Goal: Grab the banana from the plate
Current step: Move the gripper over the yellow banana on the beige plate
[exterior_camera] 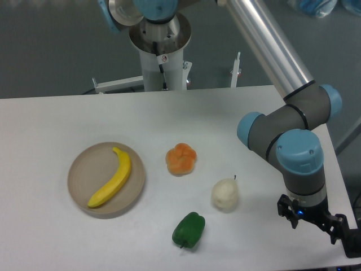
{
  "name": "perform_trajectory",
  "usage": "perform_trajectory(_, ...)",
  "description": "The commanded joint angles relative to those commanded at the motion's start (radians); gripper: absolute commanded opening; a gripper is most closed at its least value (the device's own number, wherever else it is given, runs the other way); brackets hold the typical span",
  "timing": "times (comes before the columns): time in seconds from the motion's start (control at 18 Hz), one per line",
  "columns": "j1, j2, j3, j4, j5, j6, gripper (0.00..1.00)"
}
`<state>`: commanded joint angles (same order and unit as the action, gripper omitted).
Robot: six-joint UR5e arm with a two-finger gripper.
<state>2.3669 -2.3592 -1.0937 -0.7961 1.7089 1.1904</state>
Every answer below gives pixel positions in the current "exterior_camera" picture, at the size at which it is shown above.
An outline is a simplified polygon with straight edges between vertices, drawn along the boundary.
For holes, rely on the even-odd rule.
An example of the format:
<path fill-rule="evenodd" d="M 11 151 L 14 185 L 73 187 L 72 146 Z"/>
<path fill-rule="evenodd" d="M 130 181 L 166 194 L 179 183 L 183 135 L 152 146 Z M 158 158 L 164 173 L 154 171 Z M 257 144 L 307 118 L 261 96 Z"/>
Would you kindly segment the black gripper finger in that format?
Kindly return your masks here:
<path fill-rule="evenodd" d="M 349 228 L 345 215 L 324 215 L 320 219 L 319 228 L 329 234 L 332 244 L 341 241 L 346 257 L 360 258 L 360 229 Z"/>
<path fill-rule="evenodd" d="M 278 215 L 285 217 L 293 229 L 298 225 L 298 201 L 291 199 L 289 196 L 282 194 L 277 202 Z"/>

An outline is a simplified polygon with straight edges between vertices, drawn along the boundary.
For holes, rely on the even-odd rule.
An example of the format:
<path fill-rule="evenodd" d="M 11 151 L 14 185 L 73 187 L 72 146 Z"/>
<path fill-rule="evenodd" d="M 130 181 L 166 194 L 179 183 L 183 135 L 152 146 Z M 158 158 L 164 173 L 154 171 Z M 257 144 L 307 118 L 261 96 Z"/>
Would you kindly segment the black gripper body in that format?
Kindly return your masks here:
<path fill-rule="evenodd" d="M 291 209 L 287 209 L 289 214 L 286 215 L 292 226 L 297 226 L 299 220 L 304 220 L 317 226 L 326 226 L 329 224 L 328 216 L 328 197 L 326 196 L 322 202 L 312 207 L 303 207 L 299 201 L 293 200 L 290 205 Z"/>

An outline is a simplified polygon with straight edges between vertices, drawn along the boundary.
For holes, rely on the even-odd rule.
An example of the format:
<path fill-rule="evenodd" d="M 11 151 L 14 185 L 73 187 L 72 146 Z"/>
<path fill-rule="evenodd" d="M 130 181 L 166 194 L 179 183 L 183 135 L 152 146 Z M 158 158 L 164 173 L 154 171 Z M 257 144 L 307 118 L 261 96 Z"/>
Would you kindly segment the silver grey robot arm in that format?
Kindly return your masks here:
<path fill-rule="evenodd" d="M 184 90 L 188 62 L 183 49 L 191 37 L 188 20 L 177 12 L 178 1 L 99 1 L 113 30 L 129 27 L 138 49 L 141 77 L 124 81 L 126 87 L 141 82 L 146 91 Z M 218 1 L 225 6 L 258 61 L 284 100 L 269 115 L 246 114 L 237 136 L 246 147 L 283 175 L 287 193 L 278 201 L 278 214 L 293 228 L 299 220 L 341 241 L 345 255 L 360 256 L 360 230 L 349 228 L 343 214 L 328 210 L 324 156 L 313 130 L 336 116 L 342 99 L 336 89 L 318 85 L 283 35 L 262 1 Z"/>

